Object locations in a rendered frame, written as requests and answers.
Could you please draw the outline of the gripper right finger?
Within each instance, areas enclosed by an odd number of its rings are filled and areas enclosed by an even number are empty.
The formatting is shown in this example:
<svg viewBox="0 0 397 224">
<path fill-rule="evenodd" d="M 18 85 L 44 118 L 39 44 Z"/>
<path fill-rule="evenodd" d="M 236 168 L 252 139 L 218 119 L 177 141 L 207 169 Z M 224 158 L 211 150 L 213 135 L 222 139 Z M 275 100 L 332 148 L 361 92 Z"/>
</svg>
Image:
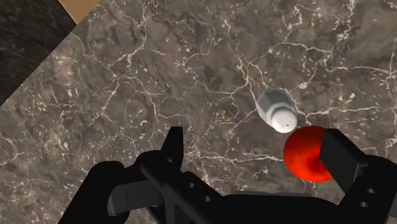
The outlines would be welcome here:
<svg viewBox="0 0 397 224">
<path fill-rule="evenodd" d="M 353 224 L 386 224 L 397 196 L 397 164 L 367 155 L 338 129 L 325 129 L 319 160 L 344 192 L 340 216 Z"/>
</svg>

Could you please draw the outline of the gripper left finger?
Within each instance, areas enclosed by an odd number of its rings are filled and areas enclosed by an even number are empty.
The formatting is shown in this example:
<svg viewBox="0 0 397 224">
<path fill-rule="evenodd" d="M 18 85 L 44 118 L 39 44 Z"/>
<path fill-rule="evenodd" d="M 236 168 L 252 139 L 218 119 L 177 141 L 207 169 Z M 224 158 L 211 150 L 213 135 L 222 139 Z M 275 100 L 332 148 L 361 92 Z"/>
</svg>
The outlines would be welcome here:
<svg viewBox="0 0 397 224">
<path fill-rule="evenodd" d="M 125 167 L 94 165 L 58 224 L 125 224 L 145 208 L 158 224 L 221 224 L 222 196 L 192 172 L 182 172 L 183 129 L 171 127 L 160 150 Z"/>
</svg>

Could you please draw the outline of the red apple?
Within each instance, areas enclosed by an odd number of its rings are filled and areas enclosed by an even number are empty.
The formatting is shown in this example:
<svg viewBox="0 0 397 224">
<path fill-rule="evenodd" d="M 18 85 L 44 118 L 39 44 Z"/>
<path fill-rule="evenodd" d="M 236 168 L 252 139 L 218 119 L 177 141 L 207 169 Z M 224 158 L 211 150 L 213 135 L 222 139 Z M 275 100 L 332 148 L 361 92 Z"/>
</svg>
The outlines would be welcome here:
<svg viewBox="0 0 397 224">
<path fill-rule="evenodd" d="M 319 160 L 325 128 L 311 125 L 296 129 L 286 140 L 283 159 L 291 173 L 305 181 L 324 182 L 332 179 Z"/>
</svg>

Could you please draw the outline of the grey and white salt shaker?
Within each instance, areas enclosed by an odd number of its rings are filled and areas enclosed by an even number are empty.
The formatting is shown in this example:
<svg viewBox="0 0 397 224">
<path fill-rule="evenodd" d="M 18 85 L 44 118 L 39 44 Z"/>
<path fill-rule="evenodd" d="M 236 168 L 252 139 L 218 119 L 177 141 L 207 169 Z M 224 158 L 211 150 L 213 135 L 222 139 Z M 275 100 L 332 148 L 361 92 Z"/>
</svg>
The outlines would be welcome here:
<svg viewBox="0 0 397 224">
<path fill-rule="evenodd" d="M 264 91 L 256 101 L 256 108 L 265 123 L 277 132 L 289 133 L 298 124 L 295 106 L 283 91 Z"/>
</svg>

